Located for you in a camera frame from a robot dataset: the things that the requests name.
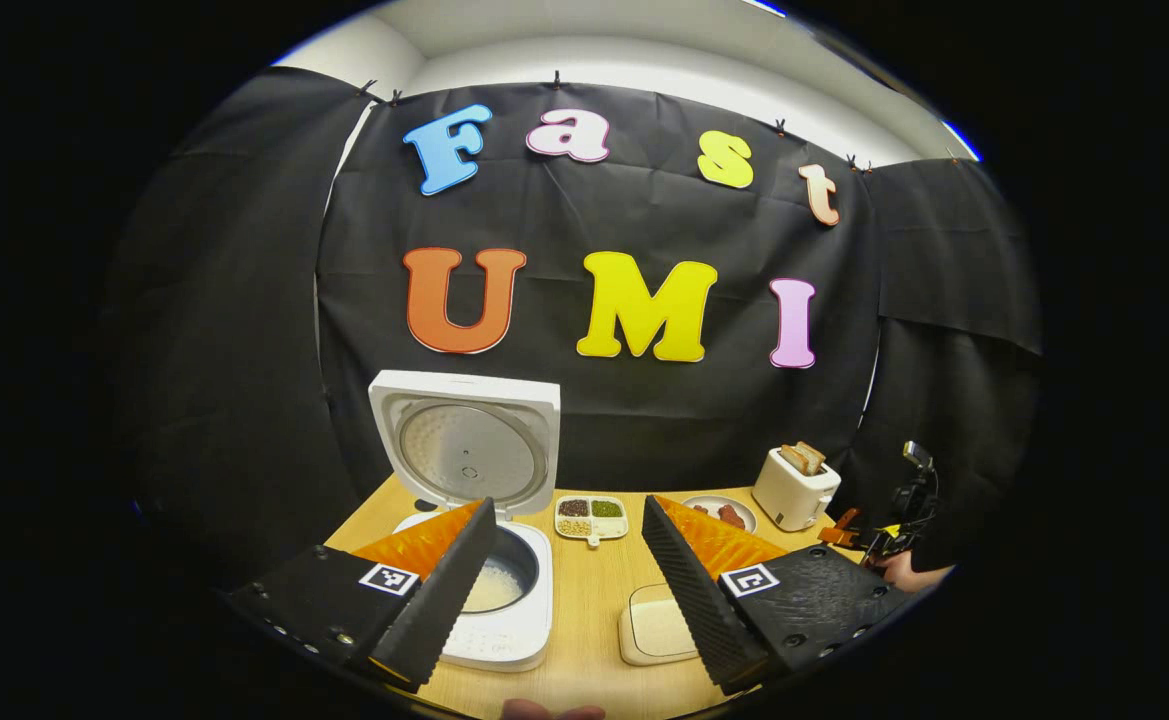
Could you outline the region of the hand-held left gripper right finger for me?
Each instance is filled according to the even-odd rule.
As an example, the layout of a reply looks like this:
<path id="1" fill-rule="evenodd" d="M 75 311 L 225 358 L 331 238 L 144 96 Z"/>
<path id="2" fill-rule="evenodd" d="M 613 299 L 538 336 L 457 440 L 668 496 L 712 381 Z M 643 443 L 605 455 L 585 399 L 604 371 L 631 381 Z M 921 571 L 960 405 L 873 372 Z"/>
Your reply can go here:
<path id="1" fill-rule="evenodd" d="M 725 694 L 811 676 L 913 605 L 826 544 L 784 551 L 667 497 L 645 497 L 642 536 Z"/>

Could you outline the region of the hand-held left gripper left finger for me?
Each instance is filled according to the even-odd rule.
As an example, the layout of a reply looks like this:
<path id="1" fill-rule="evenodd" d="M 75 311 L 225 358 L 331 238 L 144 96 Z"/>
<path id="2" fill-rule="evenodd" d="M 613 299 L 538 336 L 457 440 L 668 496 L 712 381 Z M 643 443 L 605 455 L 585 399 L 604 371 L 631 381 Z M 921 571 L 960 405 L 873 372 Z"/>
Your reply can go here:
<path id="1" fill-rule="evenodd" d="M 319 664 L 407 693 L 430 680 L 498 527 L 492 498 L 357 553 L 314 544 L 226 602 Z"/>

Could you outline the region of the white rice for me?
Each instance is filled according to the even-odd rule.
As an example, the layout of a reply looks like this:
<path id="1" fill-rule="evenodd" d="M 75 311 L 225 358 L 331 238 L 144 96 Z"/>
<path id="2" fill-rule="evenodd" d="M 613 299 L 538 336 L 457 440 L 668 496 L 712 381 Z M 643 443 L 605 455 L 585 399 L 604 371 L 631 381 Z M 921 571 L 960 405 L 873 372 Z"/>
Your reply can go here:
<path id="1" fill-rule="evenodd" d="M 473 587 L 462 605 L 462 614 L 500 610 L 519 601 L 525 591 L 525 580 L 516 568 L 511 568 L 506 562 L 487 559 L 478 579 L 473 580 Z"/>

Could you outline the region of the white rice cooker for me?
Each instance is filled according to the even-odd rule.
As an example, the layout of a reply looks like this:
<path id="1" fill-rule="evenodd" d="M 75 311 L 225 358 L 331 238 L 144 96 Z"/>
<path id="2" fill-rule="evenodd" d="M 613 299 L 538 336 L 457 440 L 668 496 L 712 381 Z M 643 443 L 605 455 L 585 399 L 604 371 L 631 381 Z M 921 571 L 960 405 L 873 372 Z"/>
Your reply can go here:
<path id="1" fill-rule="evenodd" d="M 525 580 L 500 610 L 459 614 L 442 659 L 525 673 L 542 665 L 555 614 L 549 536 L 526 522 L 555 500 L 561 389 L 556 383 L 438 372 L 379 372 L 368 389 L 396 479 L 443 512 L 492 498 L 498 534 L 487 559 Z"/>

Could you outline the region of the white toaster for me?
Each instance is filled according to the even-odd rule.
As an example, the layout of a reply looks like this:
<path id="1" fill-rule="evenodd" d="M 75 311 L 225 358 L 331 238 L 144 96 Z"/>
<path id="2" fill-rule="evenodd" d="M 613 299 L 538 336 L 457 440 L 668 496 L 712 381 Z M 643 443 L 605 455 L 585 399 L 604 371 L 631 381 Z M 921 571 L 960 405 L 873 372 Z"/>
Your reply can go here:
<path id="1" fill-rule="evenodd" d="M 798 532 L 811 528 L 825 515 L 839 486 L 841 475 L 826 462 L 816 475 L 802 475 L 786 461 L 782 448 L 776 446 L 766 454 L 750 493 L 779 529 Z"/>

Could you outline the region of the white divided grain dish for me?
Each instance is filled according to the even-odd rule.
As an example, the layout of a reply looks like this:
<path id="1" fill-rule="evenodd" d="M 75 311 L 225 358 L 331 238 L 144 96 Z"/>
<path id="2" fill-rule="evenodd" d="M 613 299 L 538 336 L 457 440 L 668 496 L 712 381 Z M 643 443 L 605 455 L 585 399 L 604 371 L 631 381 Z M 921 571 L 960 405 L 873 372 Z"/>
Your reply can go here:
<path id="1" fill-rule="evenodd" d="M 553 529 L 558 536 L 580 539 L 590 547 L 627 536 L 628 510 L 615 496 L 563 496 L 555 501 Z"/>

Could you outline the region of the black backdrop cloth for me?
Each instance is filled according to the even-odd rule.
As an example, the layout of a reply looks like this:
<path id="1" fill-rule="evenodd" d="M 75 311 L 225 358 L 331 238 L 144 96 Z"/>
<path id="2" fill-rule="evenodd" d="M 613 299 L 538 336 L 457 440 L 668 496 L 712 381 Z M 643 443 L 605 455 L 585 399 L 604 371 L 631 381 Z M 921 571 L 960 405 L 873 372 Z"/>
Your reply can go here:
<path id="1" fill-rule="evenodd" d="M 386 371 L 556 383 L 556 483 L 748 484 L 804 441 L 832 511 L 939 468 L 918 568 L 1017 478 L 1044 332 L 1026 227 L 974 161 L 864 173 L 634 88 L 397 102 L 279 68 L 155 172 L 110 266 L 115 428 L 141 510 L 217 586 L 323 541 L 392 471 Z"/>

